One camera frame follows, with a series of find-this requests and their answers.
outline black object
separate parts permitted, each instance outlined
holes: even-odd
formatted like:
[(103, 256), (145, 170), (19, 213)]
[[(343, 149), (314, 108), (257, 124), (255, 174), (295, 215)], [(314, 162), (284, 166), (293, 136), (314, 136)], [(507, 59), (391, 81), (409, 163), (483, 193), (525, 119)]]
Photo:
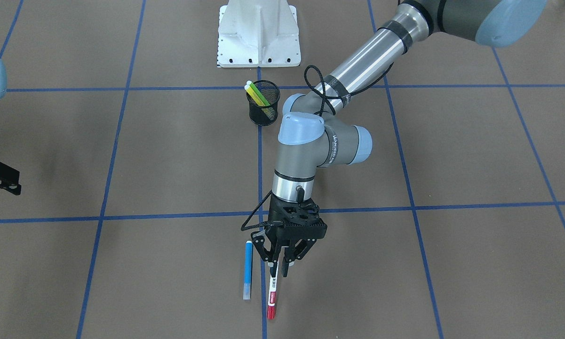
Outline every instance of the black object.
[(19, 171), (0, 162), (0, 188), (14, 195), (21, 194), (21, 185), (18, 183)]
[[(260, 205), (270, 195), (271, 193), (268, 193)], [(278, 264), (280, 251), (285, 247), (282, 261), (283, 277), (288, 273), (289, 264), (303, 259), (316, 241), (324, 238), (328, 228), (319, 217), (319, 207), (314, 200), (285, 202), (275, 195), (271, 195), (268, 221), (245, 227), (247, 221), (241, 230), (263, 227), (263, 230), (251, 233), (251, 241), (261, 260)], [(270, 241), (269, 249), (265, 248), (266, 237)]]
[(276, 118), (278, 118), (278, 100), (280, 100), (280, 90), (276, 84), (267, 80), (255, 81), (254, 85), (268, 101), (269, 105), (257, 105), (253, 98), (247, 94), (248, 117), (256, 125), (271, 125), (276, 121)]

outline white plastic bracket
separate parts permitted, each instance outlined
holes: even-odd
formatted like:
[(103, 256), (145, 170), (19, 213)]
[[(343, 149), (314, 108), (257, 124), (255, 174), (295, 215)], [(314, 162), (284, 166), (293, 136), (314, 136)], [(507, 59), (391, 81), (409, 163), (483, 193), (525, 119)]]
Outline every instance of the white plastic bracket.
[(220, 8), (218, 33), (220, 67), (301, 64), (297, 9), (286, 0), (230, 0)]

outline gray surface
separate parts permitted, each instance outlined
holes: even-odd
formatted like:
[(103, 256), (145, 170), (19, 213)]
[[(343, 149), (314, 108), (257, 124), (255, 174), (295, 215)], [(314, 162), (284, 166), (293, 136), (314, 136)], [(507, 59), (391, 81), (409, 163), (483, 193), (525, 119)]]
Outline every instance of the gray surface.
[[(372, 133), (373, 154), (318, 170), (329, 230), (281, 281), (276, 319), (262, 318), (256, 256), (243, 302), (239, 226), (270, 189), (279, 121), (259, 133), (242, 90), (200, 88), (258, 78), (215, 67), (224, 4), (147, 0), (131, 86), (192, 89), (126, 96), (141, 1), (25, 0), (3, 56), (0, 160), (23, 193), (0, 190), (0, 338), (74, 338), (81, 314), (81, 339), (565, 338), (565, 225), (493, 51), (445, 34), (389, 74), (405, 164), (386, 90), (354, 98), (339, 118)], [(261, 70), (278, 85), (303, 86), (308, 64), (331, 71), (372, 34), (366, 0), (291, 4), (303, 63)], [(0, 1), (0, 49), (17, 5)], [(393, 0), (371, 5), (375, 25), (394, 13)], [(509, 82), (529, 86), (512, 90), (565, 219), (565, 87), (532, 88), (565, 84), (564, 2), (497, 52)], [(36, 90), (104, 86), (119, 90)], [(280, 110), (296, 92), (282, 90)]]

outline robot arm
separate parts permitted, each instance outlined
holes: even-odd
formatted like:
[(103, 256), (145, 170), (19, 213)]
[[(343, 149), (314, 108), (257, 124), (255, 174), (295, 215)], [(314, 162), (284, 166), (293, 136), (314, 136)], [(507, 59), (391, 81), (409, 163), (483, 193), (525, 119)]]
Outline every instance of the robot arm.
[(323, 84), (307, 95), (289, 97), (278, 135), (268, 221), (241, 228), (263, 227), (251, 238), (272, 276), (283, 248), (286, 276), (288, 267), (326, 234), (327, 226), (311, 199), (317, 168), (351, 165), (370, 156), (370, 133), (336, 118), (352, 94), (366, 89), (415, 42), (434, 32), (505, 47), (525, 35), (544, 7), (545, 0), (405, 0), (390, 21), (322, 79)]

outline black mesh pen holder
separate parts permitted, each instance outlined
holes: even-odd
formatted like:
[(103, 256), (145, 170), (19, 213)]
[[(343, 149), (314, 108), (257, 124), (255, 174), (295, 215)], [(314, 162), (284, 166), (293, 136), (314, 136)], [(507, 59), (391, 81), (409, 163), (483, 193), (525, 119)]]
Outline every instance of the black mesh pen holder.
[(247, 93), (248, 116), (254, 124), (259, 126), (271, 125), (278, 118), (278, 100), (280, 99), (280, 89), (276, 84), (267, 80), (254, 82), (255, 87), (261, 92), (269, 105), (259, 105)]

